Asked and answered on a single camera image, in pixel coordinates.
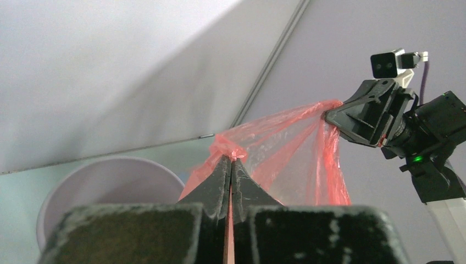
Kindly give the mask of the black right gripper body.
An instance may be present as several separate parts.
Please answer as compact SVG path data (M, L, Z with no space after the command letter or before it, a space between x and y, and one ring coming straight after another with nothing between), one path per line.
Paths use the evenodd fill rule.
M407 165L431 160L442 167L465 142L465 104L447 91L403 114L395 134L381 148L385 159L404 158Z

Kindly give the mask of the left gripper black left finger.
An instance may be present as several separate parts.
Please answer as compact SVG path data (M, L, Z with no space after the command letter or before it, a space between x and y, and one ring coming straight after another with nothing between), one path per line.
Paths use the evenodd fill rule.
M175 203L94 203L66 212L39 263L228 263L231 162Z

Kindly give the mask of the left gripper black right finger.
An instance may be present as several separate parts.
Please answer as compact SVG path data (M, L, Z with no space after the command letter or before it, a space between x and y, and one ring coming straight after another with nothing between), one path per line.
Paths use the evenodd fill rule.
M409 263L388 215L368 206L284 206L236 161L231 168L236 263Z

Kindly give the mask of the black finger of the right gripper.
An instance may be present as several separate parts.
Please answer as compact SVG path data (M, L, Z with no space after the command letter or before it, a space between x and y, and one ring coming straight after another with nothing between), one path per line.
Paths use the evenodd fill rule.
M393 79L364 80L343 105L325 113L325 120L335 126L375 126L396 86Z
M349 142L378 147L401 133L403 112L403 102L353 102L328 111L328 123Z

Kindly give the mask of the red translucent trash bag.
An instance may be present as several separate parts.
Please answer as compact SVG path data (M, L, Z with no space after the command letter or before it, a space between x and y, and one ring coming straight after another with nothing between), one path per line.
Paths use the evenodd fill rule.
M339 131L324 120L339 100L311 103L217 133L209 157L189 176L185 197L224 156L242 162L249 176L284 205L351 204L340 168Z

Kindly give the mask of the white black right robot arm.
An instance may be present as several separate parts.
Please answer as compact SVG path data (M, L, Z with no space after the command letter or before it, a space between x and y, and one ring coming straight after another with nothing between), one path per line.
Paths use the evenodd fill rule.
M325 121L349 142L379 147L388 160L405 160L454 263L465 263L465 184L449 157L465 142L465 104L447 91L423 103L394 79L364 80Z

